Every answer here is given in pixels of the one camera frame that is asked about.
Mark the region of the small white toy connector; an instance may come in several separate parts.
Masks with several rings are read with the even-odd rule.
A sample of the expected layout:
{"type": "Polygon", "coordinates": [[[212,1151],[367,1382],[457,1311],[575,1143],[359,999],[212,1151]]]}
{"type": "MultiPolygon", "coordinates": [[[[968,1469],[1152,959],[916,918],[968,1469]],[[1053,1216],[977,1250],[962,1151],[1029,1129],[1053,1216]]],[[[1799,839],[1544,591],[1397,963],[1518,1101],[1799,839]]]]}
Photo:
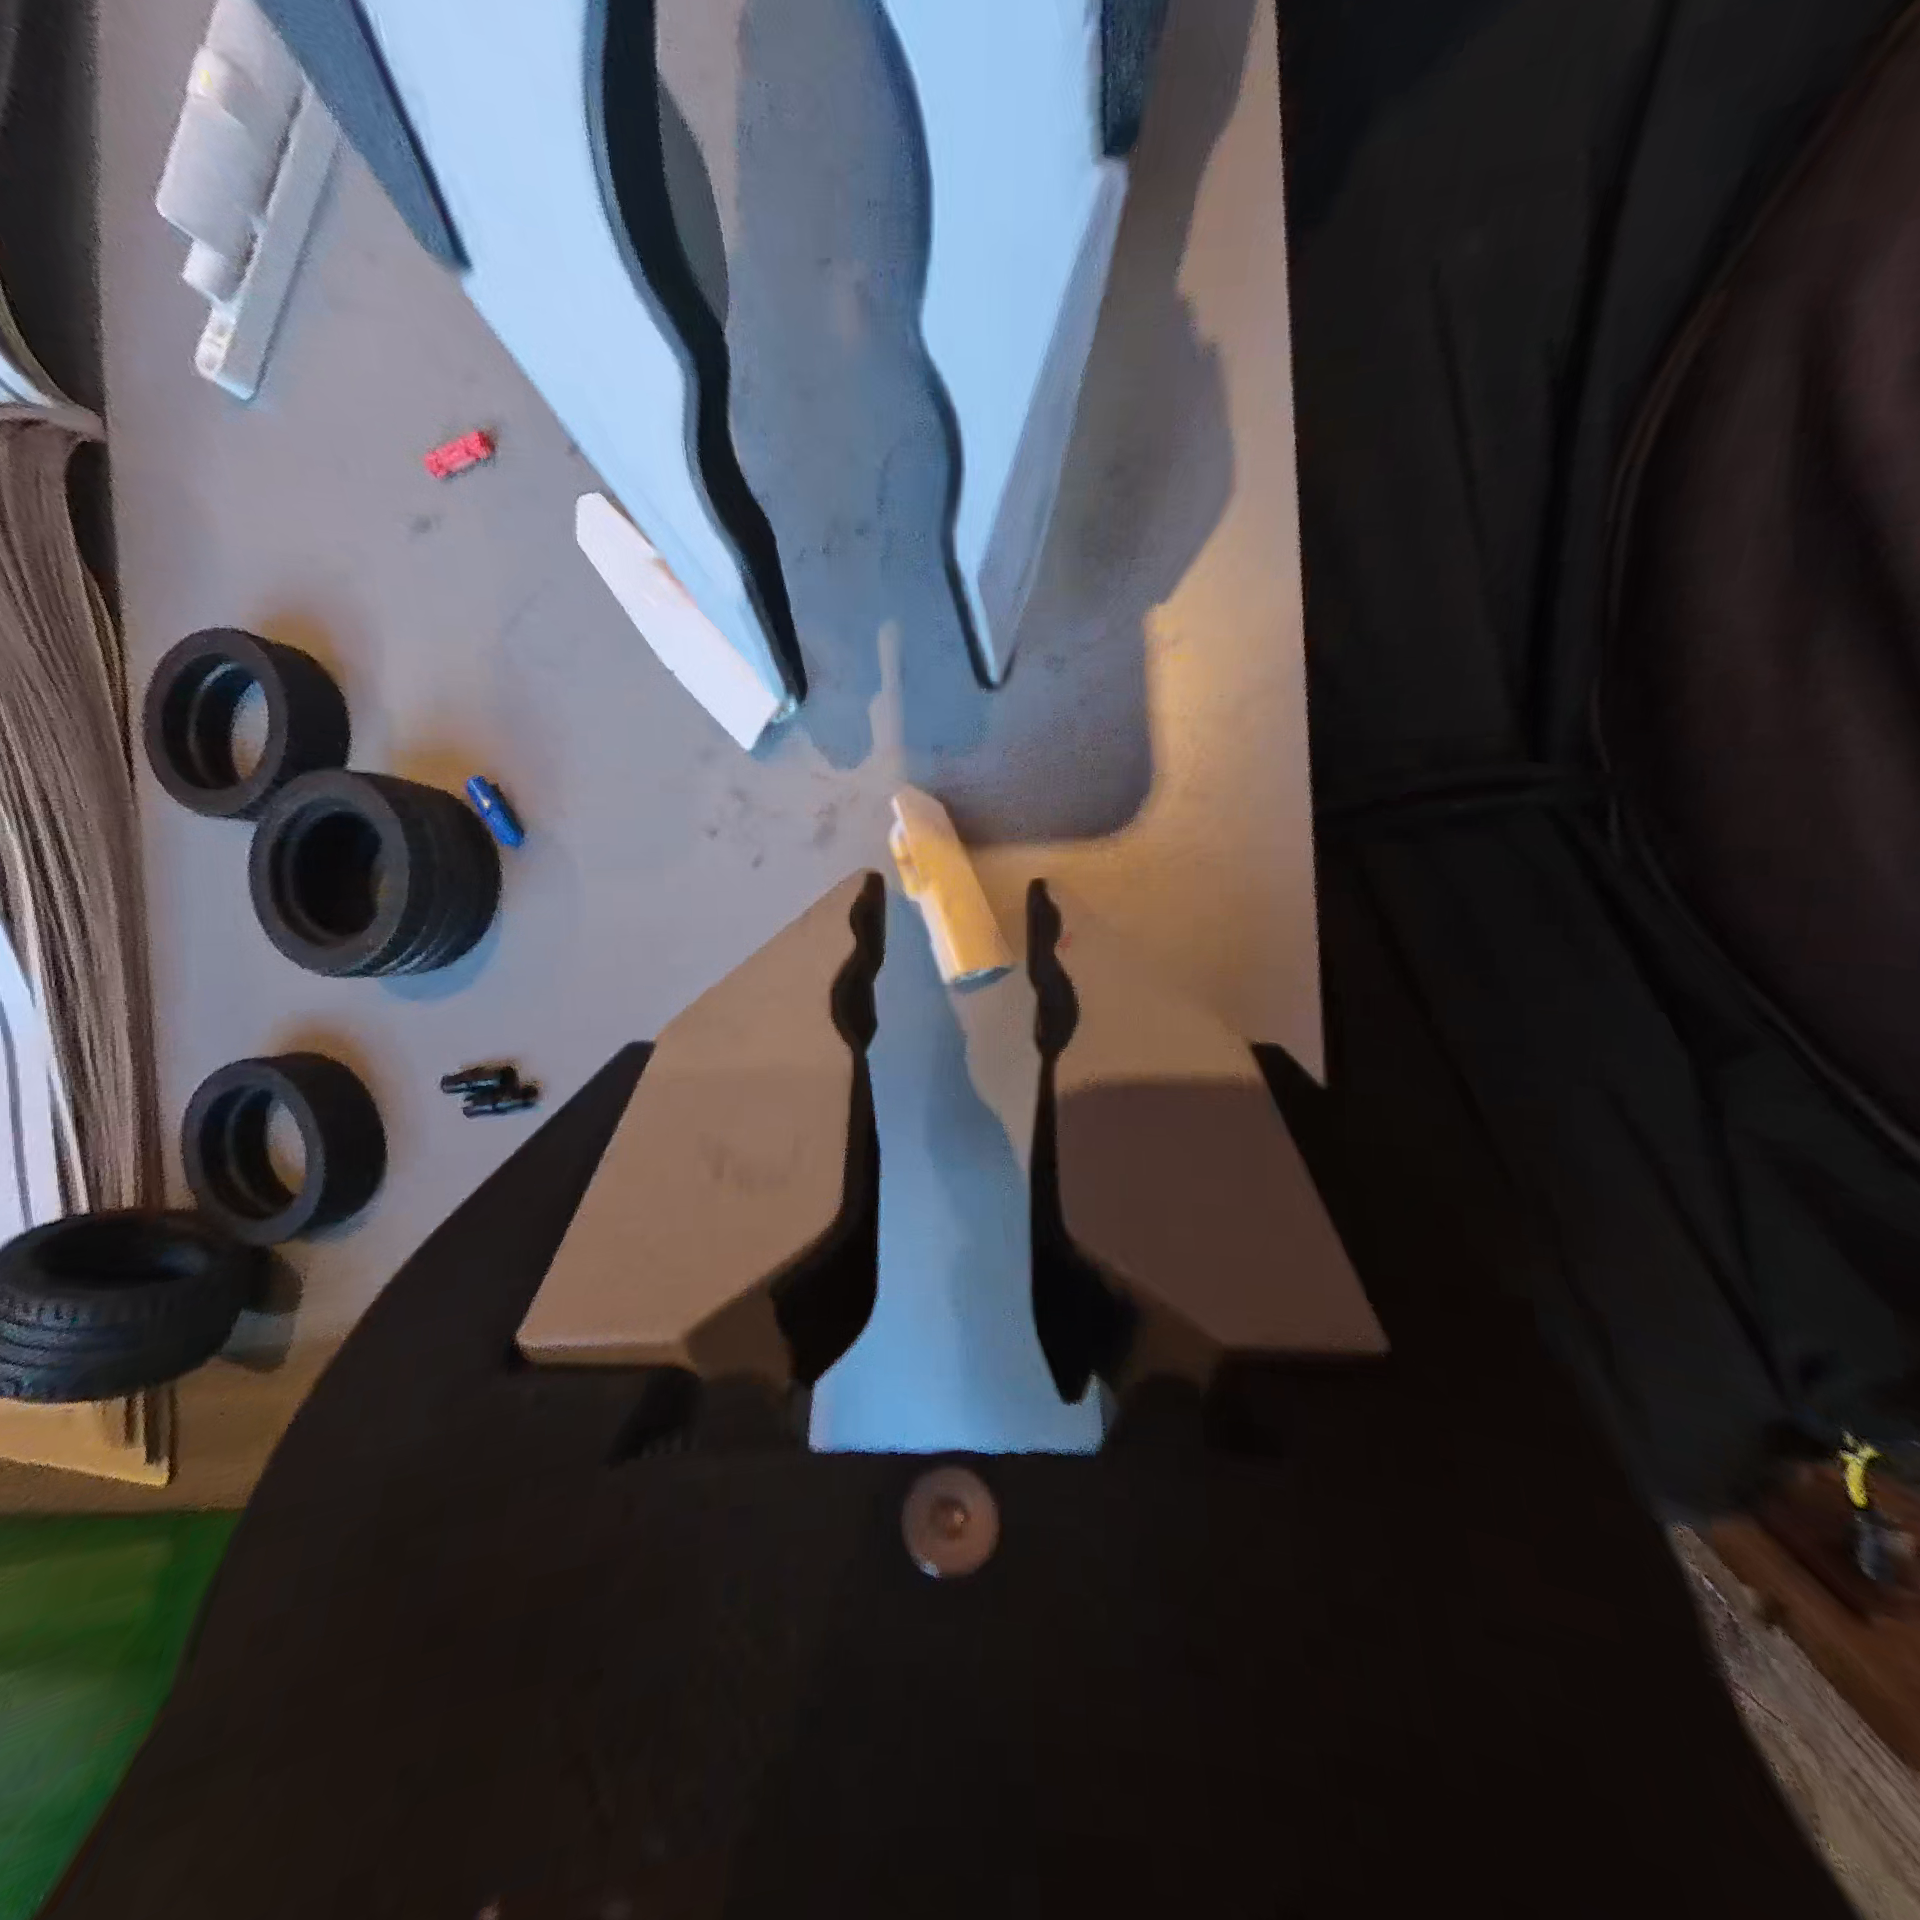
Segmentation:
{"type": "Polygon", "coordinates": [[[677,685],[745,754],[794,714],[791,697],[769,685],[728,634],[693,608],[654,615],[653,646],[677,685]]]}

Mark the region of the grey desk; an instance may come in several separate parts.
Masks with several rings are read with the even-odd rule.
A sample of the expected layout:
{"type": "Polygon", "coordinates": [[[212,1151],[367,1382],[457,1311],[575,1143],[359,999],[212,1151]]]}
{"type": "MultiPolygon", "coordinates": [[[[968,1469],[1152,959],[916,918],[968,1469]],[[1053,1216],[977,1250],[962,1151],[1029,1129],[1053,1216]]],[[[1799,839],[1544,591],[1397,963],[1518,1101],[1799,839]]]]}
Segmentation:
{"type": "Polygon", "coordinates": [[[1043,570],[974,681],[945,569],[954,446],[923,353],[930,203],[878,4],[662,4],[663,146],[726,328],[734,439],[780,541],[801,714],[745,757],[574,537],[596,468],[356,155],[254,406],[188,364],[153,210],[209,4],[98,4],[105,388],[134,693],[191,632],[325,661],[356,763],[491,774],[526,825],[454,967],[327,981],[270,946],[248,830],[142,782],[161,1122],[227,1059],[325,1048],[389,1139],[377,1203],[293,1254],[248,1355],[302,1372],[538,1119],[457,1066],[578,1091],[857,869],[888,800],[946,802],[1021,942],[1049,876],[1256,1042],[1325,1073],[1274,4],[1172,4],[1043,570]],[[489,467],[421,458],[469,429],[489,467]]]}

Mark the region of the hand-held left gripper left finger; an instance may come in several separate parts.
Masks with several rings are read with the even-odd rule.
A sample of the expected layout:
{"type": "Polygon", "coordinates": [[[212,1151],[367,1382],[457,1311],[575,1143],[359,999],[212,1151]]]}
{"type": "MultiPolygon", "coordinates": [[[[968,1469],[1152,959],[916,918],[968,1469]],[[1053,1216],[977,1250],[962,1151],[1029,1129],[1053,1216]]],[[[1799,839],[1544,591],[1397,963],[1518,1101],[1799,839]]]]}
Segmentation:
{"type": "Polygon", "coordinates": [[[883,880],[857,872],[662,1030],[523,1356],[809,1390],[847,1355],[878,1302],[883,948],[883,880]]]}

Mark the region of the black rubber toy tire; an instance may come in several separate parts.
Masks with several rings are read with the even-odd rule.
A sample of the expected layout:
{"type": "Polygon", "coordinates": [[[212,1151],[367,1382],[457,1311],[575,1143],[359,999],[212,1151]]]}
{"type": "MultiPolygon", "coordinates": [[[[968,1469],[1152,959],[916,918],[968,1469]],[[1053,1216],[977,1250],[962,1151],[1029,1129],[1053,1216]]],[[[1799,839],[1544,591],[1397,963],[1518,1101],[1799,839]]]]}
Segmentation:
{"type": "Polygon", "coordinates": [[[299,647],[204,628],[159,661],[142,739],[167,797],[203,819],[258,822],[302,774],[347,767],[350,714],[299,647]]]}
{"type": "Polygon", "coordinates": [[[340,1059],[299,1051],[229,1062],[182,1116],[182,1172],[221,1234],[276,1247],[348,1224],[384,1185],[385,1127],[340,1059]]]}
{"type": "Polygon", "coordinates": [[[427,975],[494,921],[501,863],[453,793],[350,771],[309,773],[254,829],[248,884],[270,943],[302,971],[427,975]]]}
{"type": "Polygon", "coordinates": [[[2,1247],[2,1397],[111,1403],[217,1356],[270,1257],[200,1214],[74,1214],[2,1247]]]}

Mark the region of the green plastic bin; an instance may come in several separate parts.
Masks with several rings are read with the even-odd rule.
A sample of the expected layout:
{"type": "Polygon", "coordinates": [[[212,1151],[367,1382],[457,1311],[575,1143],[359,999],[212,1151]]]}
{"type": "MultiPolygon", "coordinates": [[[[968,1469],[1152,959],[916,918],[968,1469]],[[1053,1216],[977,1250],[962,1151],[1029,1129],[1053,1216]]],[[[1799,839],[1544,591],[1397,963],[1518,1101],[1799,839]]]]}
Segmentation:
{"type": "Polygon", "coordinates": [[[2,1524],[2,1915],[61,1883],[174,1686],[240,1519],[2,1524]]]}

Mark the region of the open instruction book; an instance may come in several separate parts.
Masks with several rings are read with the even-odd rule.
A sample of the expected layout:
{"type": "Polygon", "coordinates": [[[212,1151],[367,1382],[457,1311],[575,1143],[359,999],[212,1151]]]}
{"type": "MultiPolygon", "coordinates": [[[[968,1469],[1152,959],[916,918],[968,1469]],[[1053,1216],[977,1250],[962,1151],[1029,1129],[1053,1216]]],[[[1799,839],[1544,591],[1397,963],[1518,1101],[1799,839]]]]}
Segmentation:
{"type": "Polygon", "coordinates": [[[5,4],[5,1226],[161,1192],[124,641],[89,561],[96,373],[85,4],[5,4]]]}

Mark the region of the wooden beam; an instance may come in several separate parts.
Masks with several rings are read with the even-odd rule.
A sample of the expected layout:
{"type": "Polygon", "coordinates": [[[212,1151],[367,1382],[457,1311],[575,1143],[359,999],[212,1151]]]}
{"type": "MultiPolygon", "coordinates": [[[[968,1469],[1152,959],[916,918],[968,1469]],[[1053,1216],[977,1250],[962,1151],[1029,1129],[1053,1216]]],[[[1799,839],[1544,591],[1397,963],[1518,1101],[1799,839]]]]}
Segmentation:
{"type": "Polygon", "coordinates": [[[1744,1728],[1854,1910],[1916,1919],[1916,1487],[1867,1447],[1805,1458],[1669,1545],[1744,1728]]]}

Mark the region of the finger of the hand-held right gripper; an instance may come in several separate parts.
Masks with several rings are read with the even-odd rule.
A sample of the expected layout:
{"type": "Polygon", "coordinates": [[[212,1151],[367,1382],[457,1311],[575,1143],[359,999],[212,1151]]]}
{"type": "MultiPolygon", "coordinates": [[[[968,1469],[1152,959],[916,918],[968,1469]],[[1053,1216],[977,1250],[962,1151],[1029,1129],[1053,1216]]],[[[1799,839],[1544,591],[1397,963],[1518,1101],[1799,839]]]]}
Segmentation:
{"type": "Polygon", "coordinates": [[[1129,168],[1105,126],[1106,8],[887,2],[923,120],[923,344],[956,439],[974,668],[1012,676],[1053,525],[1129,168]]]}
{"type": "Polygon", "coordinates": [[[654,4],[372,4],[464,244],[466,293],[684,591],[781,687],[806,666],[730,428],[719,315],[684,250],[654,4]]]}

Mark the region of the white stepped brick assembly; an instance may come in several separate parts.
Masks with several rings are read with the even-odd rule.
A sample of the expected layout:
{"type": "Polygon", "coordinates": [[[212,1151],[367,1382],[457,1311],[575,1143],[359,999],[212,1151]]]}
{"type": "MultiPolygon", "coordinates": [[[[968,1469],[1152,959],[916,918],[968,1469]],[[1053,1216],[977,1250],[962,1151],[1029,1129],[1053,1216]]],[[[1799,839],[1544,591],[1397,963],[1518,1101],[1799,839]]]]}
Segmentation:
{"type": "Polygon", "coordinates": [[[341,132],[254,2],[214,4],[155,189],[204,300],[195,371],[251,404],[327,190],[341,132]]]}

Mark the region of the person's torso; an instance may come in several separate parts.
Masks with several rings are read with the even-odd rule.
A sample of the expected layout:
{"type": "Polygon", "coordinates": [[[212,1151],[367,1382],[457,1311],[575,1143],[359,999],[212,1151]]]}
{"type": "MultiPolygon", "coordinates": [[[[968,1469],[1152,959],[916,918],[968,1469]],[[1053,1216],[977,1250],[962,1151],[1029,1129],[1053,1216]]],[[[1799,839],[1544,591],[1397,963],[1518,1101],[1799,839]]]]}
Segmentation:
{"type": "Polygon", "coordinates": [[[1918,1116],[1918,44],[1901,4],[1667,345],[1598,742],[1658,887],[1875,1131],[1918,1116]]]}

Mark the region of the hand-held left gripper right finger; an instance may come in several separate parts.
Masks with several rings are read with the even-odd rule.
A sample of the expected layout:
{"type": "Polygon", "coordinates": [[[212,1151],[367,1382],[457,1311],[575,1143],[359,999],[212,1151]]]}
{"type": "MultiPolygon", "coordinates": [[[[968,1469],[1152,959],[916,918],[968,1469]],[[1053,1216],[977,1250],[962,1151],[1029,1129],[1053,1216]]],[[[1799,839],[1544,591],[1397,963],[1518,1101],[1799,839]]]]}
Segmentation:
{"type": "Polygon", "coordinates": [[[1032,1320],[1064,1403],[1390,1355],[1258,1046],[1035,880],[1032,1320]]]}

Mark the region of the person's legs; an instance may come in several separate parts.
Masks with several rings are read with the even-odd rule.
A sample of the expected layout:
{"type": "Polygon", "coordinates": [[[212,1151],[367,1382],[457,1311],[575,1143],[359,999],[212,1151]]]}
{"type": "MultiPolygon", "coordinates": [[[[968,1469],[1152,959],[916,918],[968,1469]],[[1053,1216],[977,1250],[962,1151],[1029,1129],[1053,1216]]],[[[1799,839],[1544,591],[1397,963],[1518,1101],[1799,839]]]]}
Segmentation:
{"type": "Polygon", "coordinates": [[[1332,1122],[1704,1524],[1916,1441],[1916,1153],[1654,876],[1601,757],[1631,431],[1907,4],[1281,4],[1332,1122]]]}

